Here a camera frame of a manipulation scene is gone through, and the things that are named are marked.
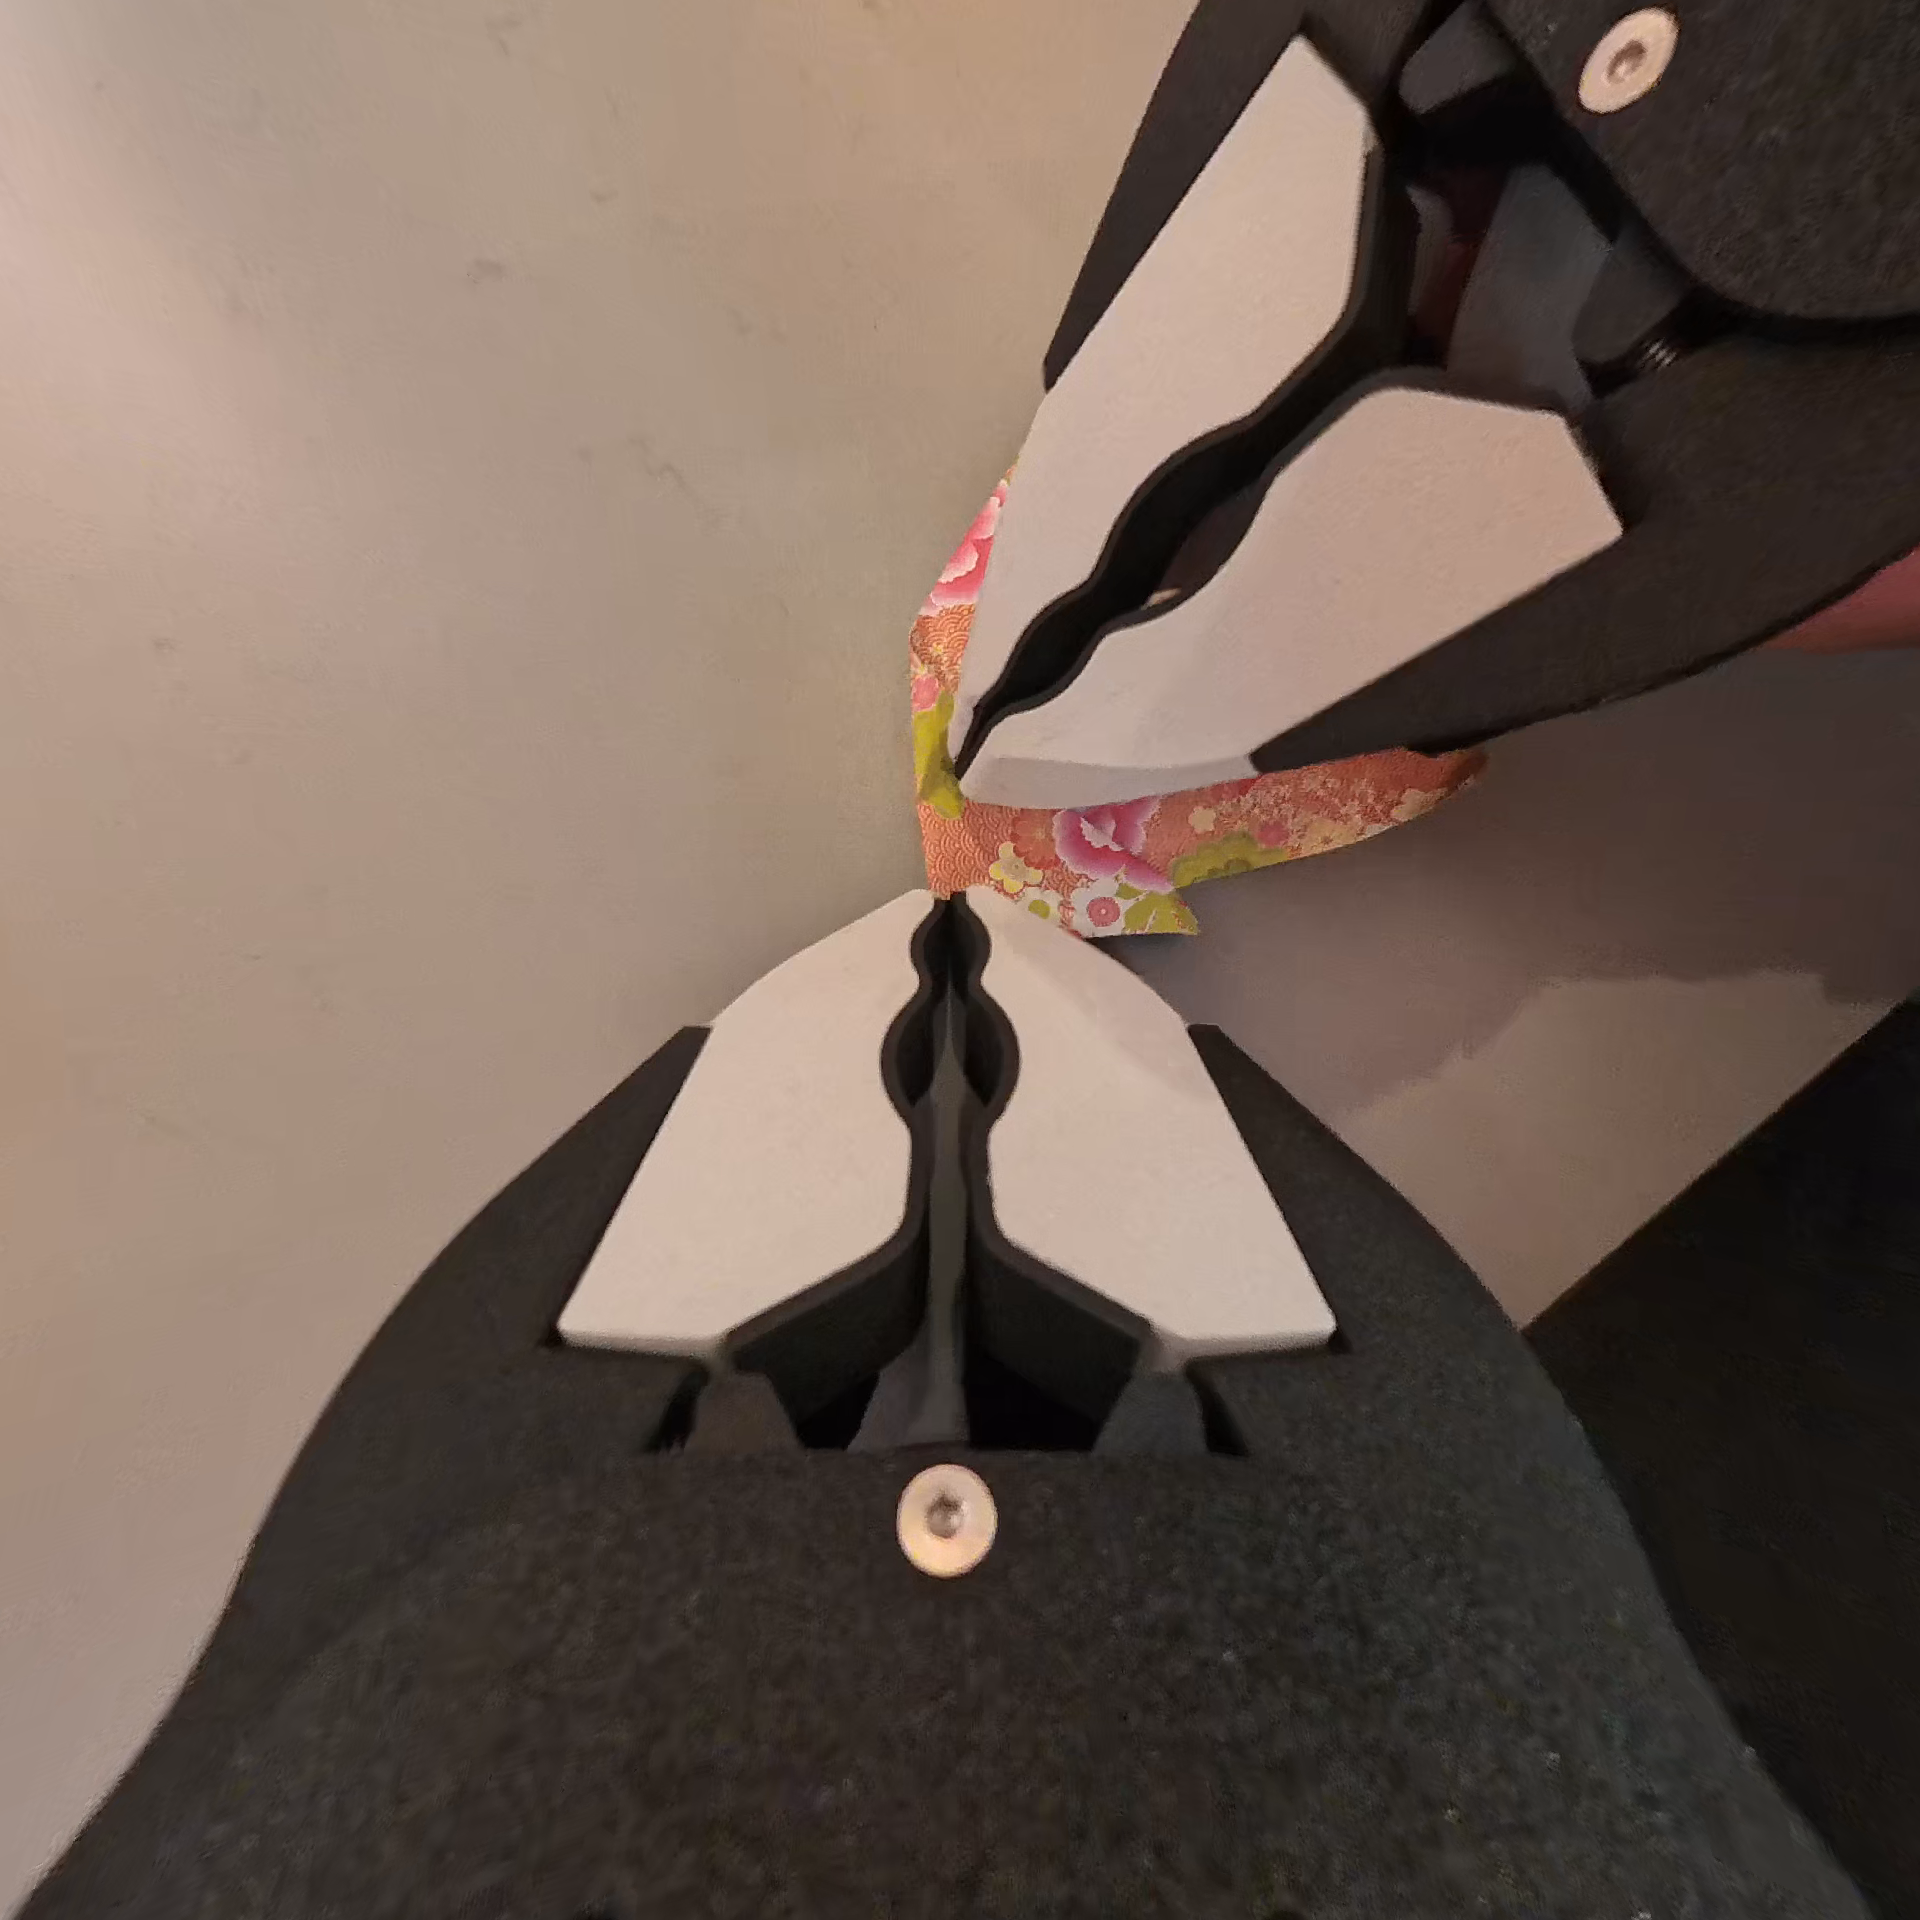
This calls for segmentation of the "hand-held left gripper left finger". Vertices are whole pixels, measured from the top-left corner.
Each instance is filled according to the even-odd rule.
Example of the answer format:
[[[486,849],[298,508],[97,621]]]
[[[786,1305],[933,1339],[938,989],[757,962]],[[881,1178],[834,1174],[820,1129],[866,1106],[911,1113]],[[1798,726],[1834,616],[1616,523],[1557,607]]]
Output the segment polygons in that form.
[[[947,901],[904,894],[804,948],[694,1036],[559,1311],[565,1348],[755,1380],[798,1436],[866,1391],[868,1449],[947,1411],[935,1280]]]

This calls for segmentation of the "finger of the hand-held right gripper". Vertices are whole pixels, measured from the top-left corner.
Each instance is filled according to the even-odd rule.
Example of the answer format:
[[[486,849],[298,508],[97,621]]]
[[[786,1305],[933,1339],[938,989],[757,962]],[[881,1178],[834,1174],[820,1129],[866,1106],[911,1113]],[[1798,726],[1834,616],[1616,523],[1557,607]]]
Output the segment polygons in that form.
[[[1410,200],[1365,103],[1284,45],[1046,388],[972,602],[956,761],[1033,715],[1399,342]]]
[[[1254,756],[1622,537],[1559,413],[1374,386],[1281,465],[1218,569],[1100,614],[1053,697],[987,720],[972,804],[1091,808],[1241,781]]]

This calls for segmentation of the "floral origami paper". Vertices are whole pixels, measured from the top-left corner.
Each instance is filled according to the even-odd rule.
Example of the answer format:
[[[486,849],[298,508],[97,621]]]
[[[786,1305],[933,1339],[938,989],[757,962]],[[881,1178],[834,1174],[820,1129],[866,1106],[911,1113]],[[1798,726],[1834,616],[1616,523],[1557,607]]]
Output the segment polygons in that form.
[[[947,726],[985,582],[1004,474],[924,598],[908,639],[915,808],[936,898],[987,889],[1078,939],[1191,935],[1188,889],[1331,855],[1414,824],[1482,774],[1482,749],[1356,756],[1087,808],[965,799]]]

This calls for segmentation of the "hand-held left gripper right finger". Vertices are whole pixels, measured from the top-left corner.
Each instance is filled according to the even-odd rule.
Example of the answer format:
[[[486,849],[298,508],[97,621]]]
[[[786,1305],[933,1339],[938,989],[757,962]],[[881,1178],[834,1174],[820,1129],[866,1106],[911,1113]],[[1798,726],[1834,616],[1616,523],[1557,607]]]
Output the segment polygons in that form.
[[[1139,1380],[1336,1316],[1182,1016],[996,891],[954,900],[969,1357],[1091,1433]]]

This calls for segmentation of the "person's right hand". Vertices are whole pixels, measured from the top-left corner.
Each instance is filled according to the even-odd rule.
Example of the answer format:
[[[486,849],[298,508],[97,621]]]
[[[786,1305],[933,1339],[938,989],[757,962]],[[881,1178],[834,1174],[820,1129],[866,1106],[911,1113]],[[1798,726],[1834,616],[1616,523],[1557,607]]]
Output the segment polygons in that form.
[[[1887,564],[1841,602],[1767,641],[1767,650],[1805,656],[1911,652],[1918,648],[1918,573],[1914,550]]]

